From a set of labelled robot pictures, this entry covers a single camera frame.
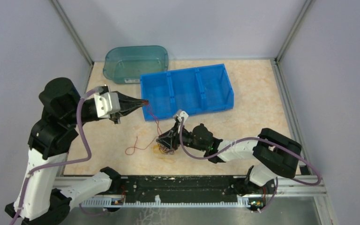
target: teal container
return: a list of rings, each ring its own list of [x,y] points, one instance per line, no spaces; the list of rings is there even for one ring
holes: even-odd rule
[[[158,45],[114,48],[105,56],[104,76],[117,84],[140,83],[141,74],[167,71],[169,59]]]

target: white label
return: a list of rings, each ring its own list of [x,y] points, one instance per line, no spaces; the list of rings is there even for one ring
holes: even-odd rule
[[[125,83],[140,83],[140,79],[125,79]]]

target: white wall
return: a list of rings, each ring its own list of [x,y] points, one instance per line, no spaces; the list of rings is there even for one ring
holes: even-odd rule
[[[60,0],[94,61],[119,46],[170,59],[275,57],[305,0]]]
[[[48,0],[0,0],[0,225],[20,191],[38,94],[59,76],[82,90],[88,69]]]
[[[360,1],[316,1],[281,65],[339,224],[360,224]]]

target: table surface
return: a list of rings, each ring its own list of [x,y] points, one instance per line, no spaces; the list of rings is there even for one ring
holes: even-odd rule
[[[232,110],[190,116],[186,128],[192,130],[203,123],[216,138],[236,140],[256,136],[262,128],[271,128],[290,137],[285,113],[269,60],[172,60],[169,69],[191,68],[224,63],[234,90]],[[115,84],[103,76],[103,62],[94,65],[88,90],[109,85],[111,91],[117,90],[125,95],[141,98],[140,84]],[[163,132],[174,125],[173,119],[160,120]],[[92,159],[88,162],[67,165],[64,174],[89,175],[109,166],[121,175],[245,175],[248,168],[257,160],[233,160],[213,164],[208,160],[196,160],[187,156],[181,149],[173,155],[163,155],[153,151],[155,141],[145,150],[135,150],[126,155],[125,149],[135,144],[145,148],[156,136],[157,125],[146,122],[141,109],[121,118],[121,124],[110,120],[100,120],[84,125]],[[189,149],[196,155],[203,152]],[[69,160],[86,156],[80,137],[70,148]]]

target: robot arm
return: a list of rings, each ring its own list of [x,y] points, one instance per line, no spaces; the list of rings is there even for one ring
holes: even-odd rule
[[[39,99],[44,109],[28,140],[26,182],[21,191],[26,189],[23,203],[19,208],[20,192],[17,200],[6,206],[5,212],[14,217],[20,210],[18,216],[24,219],[23,225],[57,225],[84,200],[107,190],[119,190],[120,175],[106,167],[82,183],[63,190],[52,190],[59,169],[57,166],[39,169],[30,175],[30,171],[36,167],[65,162],[71,142],[78,136],[75,130],[76,109],[81,97],[69,79],[50,81]],[[93,98],[83,103],[82,123],[110,119],[118,124],[120,117],[147,104],[148,100],[132,98],[117,91],[110,92],[107,86],[98,87]]]
[[[172,129],[160,135],[157,139],[161,147],[170,150],[176,150],[180,146],[180,132],[182,132],[182,142],[185,146],[204,151],[204,157],[213,163],[223,163],[235,159],[252,159],[256,158],[261,163],[252,166],[245,179],[247,189],[251,192],[256,191],[268,181],[282,176],[293,178],[296,174],[298,159],[295,157],[261,141],[247,140],[244,142],[234,142],[229,140],[218,139],[200,124],[192,132],[187,131],[184,127],[180,131],[180,124],[188,118],[188,115],[179,110],[173,117],[176,122]],[[262,129],[258,135],[261,139],[266,139],[277,145],[281,145],[297,155],[301,153],[301,145],[269,128]]]

